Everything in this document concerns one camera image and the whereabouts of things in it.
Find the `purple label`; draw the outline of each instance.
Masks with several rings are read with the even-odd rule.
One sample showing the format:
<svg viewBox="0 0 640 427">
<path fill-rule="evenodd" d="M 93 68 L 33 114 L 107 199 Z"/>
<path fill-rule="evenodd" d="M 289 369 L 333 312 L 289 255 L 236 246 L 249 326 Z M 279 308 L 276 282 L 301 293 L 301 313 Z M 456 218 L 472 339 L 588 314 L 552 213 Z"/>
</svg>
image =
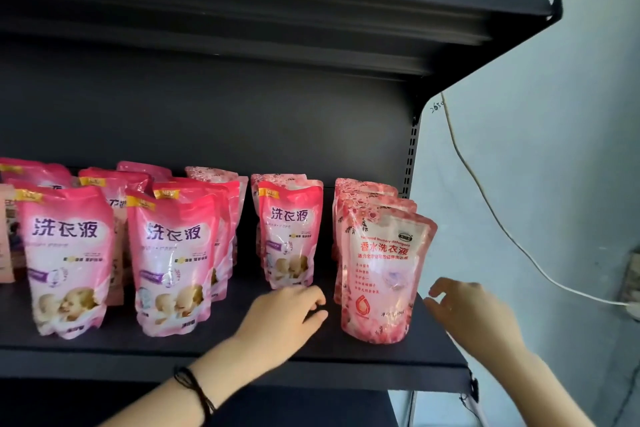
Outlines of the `purple label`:
<svg viewBox="0 0 640 427">
<path fill-rule="evenodd" d="M 282 243 L 276 243 L 275 241 L 267 240 L 266 244 L 267 246 L 270 246 L 274 250 L 278 250 L 279 252 L 282 251 Z"/>
<path fill-rule="evenodd" d="M 36 269 L 27 269 L 27 273 L 29 278 L 35 280 L 36 282 L 42 282 L 43 284 L 47 283 L 47 272 L 41 272 Z"/>
<path fill-rule="evenodd" d="M 147 279 L 149 282 L 153 282 L 154 284 L 161 285 L 164 274 L 161 273 L 153 273 L 148 270 L 140 270 L 140 277 Z"/>
</svg>

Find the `upper shelf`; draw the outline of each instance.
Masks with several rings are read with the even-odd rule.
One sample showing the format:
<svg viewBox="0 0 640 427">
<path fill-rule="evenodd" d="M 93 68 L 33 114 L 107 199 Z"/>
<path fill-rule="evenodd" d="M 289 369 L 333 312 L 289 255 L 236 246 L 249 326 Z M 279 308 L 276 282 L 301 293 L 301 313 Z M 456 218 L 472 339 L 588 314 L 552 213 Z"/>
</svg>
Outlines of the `upper shelf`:
<svg viewBox="0 0 640 427">
<path fill-rule="evenodd" d="M 417 121 L 561 17 L 561 0 L 3 0 L 0 31 L 398 78 Z"/>
</svg>

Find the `white cable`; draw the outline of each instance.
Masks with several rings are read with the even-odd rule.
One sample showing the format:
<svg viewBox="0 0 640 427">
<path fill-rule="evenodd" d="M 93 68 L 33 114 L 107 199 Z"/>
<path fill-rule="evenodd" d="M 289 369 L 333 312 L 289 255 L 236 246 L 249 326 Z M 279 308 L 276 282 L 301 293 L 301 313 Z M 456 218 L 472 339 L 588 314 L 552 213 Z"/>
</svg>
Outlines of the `white cable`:
<svg viewBox="0 0 640 427">
<path fill-rule="evenodd" d="M 476 177 L 476 174 L 473 172 L 471 167 L 467 164 L 467 161 L 465 160 L 465 158 L 462 157 L 462 154 L 460 154 L 460 150 L 458 149 L 458 144 L 456 142 L 456 137 L 455 137 L 455 134 L 453 132 L 453 126 L 451 125 L 451 118 L 449 117 L 449 108 L 447 107 L 447 100 L 444 98 L 444 92 L 441 92 L 440 95 L 442 97 L 442 106 L 444 107 L 444 115 L 446 115 L 446 117 L 447 117 L 447 125 L 449 125 L 449 133 L 451 134 L 451 142 L 453 142 L 453 148 L 456 150 L 456 154 L 458 154 L 458 157 L 460 158 L 460 161 L 462 162 L 462 164 L 465 165 L 465 167 L 467 168 L 467 171 L 469 172 L 469 174 L 471 174 L 471 177 L 476 182 L 476 186 L 477 186 L 478 190 L 480 191 L 480 194 L 482 194 L 484 202 L 486 203 L 487 207 L 489 208 L 489 211 L 493 215 L 493 219 L 498 224 L 500 229 L 504 232 L 504 234 L 507 235 L 509 240 L 511 240 L 511 242 L 514 245 L 516 245 L 516 247 L 518 247 L 518 249 L 520 249 L 520 251 L 522 253 L 524 253 L 524 255 L 533 264 L 533 266 L 536 269 L 538 269 L 538 272 L 540 272 L 542 274 L 542 277 L 546 278 L 549 282 L 551 282 L 555 286 L 560 287 L 564 291 L 571 292 L 571 293 L 574 293 L 574 294 L 578 294 L 579 296 L 586 297 L 588 299 L 591 299 L 591 300 L 594 300 L 594 301 L 597 301 L 597 302 L 602 302 L 604 304 L 628 306 L 629 303 L 627 303 L 627 302 L 607 301 L 606 299 L 600 299 L 598 297 L 590 296 L 589 294 L 586 294 L 586 293 L 580 292 L 580 291 L 576 291 L 574 289 L 571 289 L 570 287 L 563 286 L 559 282 L 556 282 L 555 280 L 553 280 L 551 277 L 549 277 L 547 275 L 547 273 L 542 269 L 542 267 L 540 267 L 540 265 L 538 265 L 538 262 L 536 262 L 536 260 L 531 256 L 531 254 L 529 252 L 527 252 L 527 250 L 525 250 L 524 247 L 520 243 L 518 243 L 513 236 L 511 236 L 511 234 L 508 232 L 508 230 L 506 228 L 504 228 L 504 226 L 502 226 L 502 223 L 500 222 L 500 219 L 498 218 L 498 216 L 496 215 L 495 211 L 493 210 L 493 207 L 492 207 L 491 203 L 489 203 L 489 199 L 486 197 L 486 194 L 484 194 L 484 189 L 483 189 L 482 185 L 480 184 L 480 181 Z"/>
</svg>

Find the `white wall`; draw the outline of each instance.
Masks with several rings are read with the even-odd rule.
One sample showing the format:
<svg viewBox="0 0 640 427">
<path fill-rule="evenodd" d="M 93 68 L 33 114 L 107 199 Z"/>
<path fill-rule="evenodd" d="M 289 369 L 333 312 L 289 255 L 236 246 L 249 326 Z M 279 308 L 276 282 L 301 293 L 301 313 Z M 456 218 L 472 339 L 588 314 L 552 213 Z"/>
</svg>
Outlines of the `white wall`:
<svg viewBox="0 0 640 427">
<path fill-rule="evenodd" d="M 640 242 L 640 0 L 564 5 L 556 26 L 445 93 L 461 151 L 503 223 L 552 277 L 613 298 Z M 483 283 L 592 414 L 621 316 L 544 281 L 502 235 L 441 110 L 422 115 L 411 197 L 439 225 L 420 293 L 441 275 Z M 470 365 L 492 427 L 522 425 L 500 386 Z M 457 397 L 421 393 L 415 425 L 475 423 Z"/>
</svg>

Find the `hand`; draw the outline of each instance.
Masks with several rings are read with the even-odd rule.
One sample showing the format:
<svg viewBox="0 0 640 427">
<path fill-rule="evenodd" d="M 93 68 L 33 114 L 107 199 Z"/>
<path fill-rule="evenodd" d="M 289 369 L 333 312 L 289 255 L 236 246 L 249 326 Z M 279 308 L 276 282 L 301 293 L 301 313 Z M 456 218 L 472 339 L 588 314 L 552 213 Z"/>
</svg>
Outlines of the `hand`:
<svg viewBox="0 0 640 427">
<path fill-rule="evenodd" d="M 291 358 L 320 328 L 328 316 L 326 310 L 305 318 L 310 310 L 324 304 L 326 299 L 318 286 L 285 287 L 259 296 L 233 339 L 249 350 L 261 375 Z"/>
<path fill-rule="evenodd" d="M 438 304 L 434 299 L 445 294 Z M 424 304 L 470 355 L 488 369 L 503 355 L 525 350 L 518 322 L 509 306 L 480 284 L 441 277 Z"/>
</svg>

